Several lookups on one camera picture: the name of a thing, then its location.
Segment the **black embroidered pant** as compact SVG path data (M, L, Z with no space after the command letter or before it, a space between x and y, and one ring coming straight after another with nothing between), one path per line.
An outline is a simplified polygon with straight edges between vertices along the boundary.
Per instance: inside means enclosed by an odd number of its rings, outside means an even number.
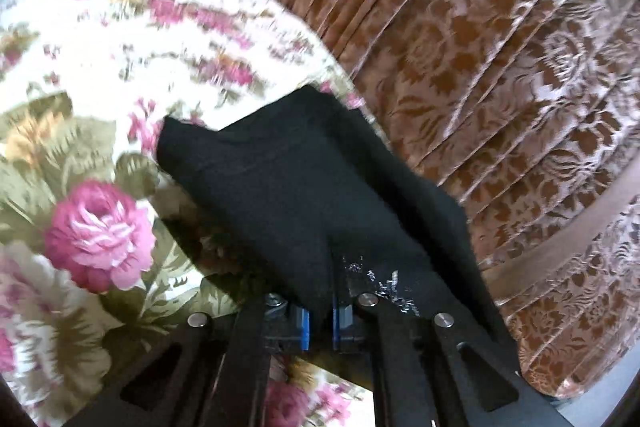
M417 176L357 109L303 87L219 131L166 118L160 168L262 259L329 334L337 265L423 315L454 298L518 365L477 268L464 210Z

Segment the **floral bed sheet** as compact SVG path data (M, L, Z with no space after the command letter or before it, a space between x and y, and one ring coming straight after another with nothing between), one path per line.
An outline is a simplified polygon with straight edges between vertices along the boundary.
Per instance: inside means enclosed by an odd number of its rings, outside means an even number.
M61 426L194 312L231 253L155 160L166 117L218 130L352 80L274 0L1 0L1 374Z

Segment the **plain beige curtain tieback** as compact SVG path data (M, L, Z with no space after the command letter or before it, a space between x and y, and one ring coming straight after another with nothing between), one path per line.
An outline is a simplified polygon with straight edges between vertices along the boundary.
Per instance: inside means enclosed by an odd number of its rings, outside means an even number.
M625 171L590 208L548 241L515 260L484 273L492 298L510 300L546 279L587 245L639 194L639 177Z

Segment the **brown floral curtain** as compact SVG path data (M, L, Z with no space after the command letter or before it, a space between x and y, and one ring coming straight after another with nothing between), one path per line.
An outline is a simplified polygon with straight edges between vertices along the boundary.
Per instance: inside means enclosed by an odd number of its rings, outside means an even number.
M352 76L396 153L464 209L483 272L639 176L639 0L280 0ZM496 303L524 377L570 399L639 340L639 194Z

